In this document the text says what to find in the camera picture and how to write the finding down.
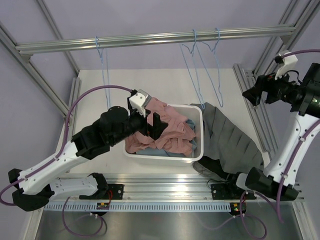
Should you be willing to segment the blue denim skirt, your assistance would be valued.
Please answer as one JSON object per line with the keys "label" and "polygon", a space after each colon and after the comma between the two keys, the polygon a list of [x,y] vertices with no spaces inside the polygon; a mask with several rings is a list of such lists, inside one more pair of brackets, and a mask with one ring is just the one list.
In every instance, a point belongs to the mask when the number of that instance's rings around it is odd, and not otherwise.
{"label": "blue denim skirt", "polygon": [[194,130],[192,120],[182,122],[172,118],[159,139],[154,140],[136,132],[125,139],[125,150],[136,155],[192,157],[197,148]]}

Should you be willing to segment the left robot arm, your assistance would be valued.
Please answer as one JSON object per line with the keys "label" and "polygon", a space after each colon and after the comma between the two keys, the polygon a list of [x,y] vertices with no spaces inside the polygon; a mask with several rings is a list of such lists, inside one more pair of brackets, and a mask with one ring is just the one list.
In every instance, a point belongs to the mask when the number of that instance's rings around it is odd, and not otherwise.
{"label": "left robot arm", "polygon": [[28,170],[12,169],[9,181],[16,190],[13,205],[31,212],[52,200],[78,196],[81,200],[100,200],[109,194],[109,186],[102,173],[91,173],[84,178],[61,179],[68,170],[93,160],[110,151],[125,138],[140,132],[157,140],[168,123],[153,113],[152,124],[137,110],[127,111],[120,106],[111,107],[93,124],[73,135],[63,150]]}

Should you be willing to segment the grey pleated skirt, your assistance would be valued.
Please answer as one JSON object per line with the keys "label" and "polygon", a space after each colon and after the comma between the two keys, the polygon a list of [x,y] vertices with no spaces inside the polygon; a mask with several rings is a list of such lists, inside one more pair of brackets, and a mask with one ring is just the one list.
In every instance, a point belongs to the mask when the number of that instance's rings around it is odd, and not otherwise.
{"label": "grey pleated skirt", "polygon": [[202,110],[203,156],[192,166],[205,178],[227,182],[237,173],[265,168],[256,143],[217,107],[206,102]]}

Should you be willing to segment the white plastic basket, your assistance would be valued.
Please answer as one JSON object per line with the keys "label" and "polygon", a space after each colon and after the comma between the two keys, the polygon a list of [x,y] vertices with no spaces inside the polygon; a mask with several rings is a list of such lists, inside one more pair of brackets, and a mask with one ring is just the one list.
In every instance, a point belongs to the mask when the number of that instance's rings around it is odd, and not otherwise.
{"label": "white plastic basket", "polygon": [[139,155],[130,154],[126,151],[125,145],[122,147],[122,151],[125,156],[133,159],[139,164],[145,165],[162,165],[162,166],[187,166],[193,162],[199,161],[204,154],[204,124],[203,114],[199,107],[194,105],[183,104],[171,104],[175,110],[186,116],[188,119],[195,123],[195,143],[197,148],[193,151],[193,157],[170,157],[170,156],[154,156],[154,155]]}

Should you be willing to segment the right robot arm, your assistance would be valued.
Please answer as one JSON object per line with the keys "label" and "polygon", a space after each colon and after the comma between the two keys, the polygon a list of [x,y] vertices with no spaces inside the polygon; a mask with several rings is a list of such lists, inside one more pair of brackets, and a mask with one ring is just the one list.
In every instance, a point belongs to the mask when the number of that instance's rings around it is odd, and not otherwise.
{"label": "right robot arm", "polygon": [[312,63],[302,82],[296,84],[285,73],[260,75],[253,87],[243,92],[253,106],[261,103],[266,93],[266,104],[278,101],[291,106],[290,118],[280,148],[264,168],[251,168],[239,173],[237,179],[227,185],[227,193],[239,198],[245,190],[259,192],[276,201],[293,201],[299,192],[294,188],[300,164],[320,131],[320,65]]}

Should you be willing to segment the aluminium hanging rail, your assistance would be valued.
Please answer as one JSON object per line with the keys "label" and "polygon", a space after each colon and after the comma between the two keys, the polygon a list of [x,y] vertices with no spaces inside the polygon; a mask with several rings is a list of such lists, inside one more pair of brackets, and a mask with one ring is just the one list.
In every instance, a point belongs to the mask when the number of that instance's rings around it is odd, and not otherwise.
{"label": "aluminium hanging rail", "polygon": [[109,36],[98,38],[68,39],[56,41],[18,43],[15,49],[21,55],[70,52],[100,48],[122,48],[174,43],[237,40],[249,38],[291,36],[296,27],[292,24],[279,24],[267,27],[230,28],[220,30],[150,33],[139,35]]}

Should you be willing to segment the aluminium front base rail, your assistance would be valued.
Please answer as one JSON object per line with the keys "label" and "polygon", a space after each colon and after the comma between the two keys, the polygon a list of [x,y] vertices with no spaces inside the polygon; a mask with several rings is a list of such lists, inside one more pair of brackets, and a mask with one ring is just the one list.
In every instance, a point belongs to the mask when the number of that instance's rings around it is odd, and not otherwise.
{"label": "aluminium front base rail", "polygon": [[222,192],[226,183],[206,180],[199,174],[84,174],[66,173],[62,177],[31,177],[24,187],[27,195],[40,194],[50,201],[78,197],[81,200],[215,200],[231,201],[240,197]]}

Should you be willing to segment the pink ruffled skirt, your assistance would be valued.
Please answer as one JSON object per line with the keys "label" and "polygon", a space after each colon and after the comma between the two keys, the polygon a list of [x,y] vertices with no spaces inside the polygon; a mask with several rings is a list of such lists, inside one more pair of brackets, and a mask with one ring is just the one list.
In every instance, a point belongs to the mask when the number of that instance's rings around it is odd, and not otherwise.
{"label": "pink ruffled skirt", "polygon": [[125,139],[125,150],[129,154],[160,157],[190,157],[197,148],[195,123],[178,113],[174,107],[153,97],[148,103],[150,115],[147,122],[153,124],[153,114],[168,124],[160,138],[153,140],[140,132]]}

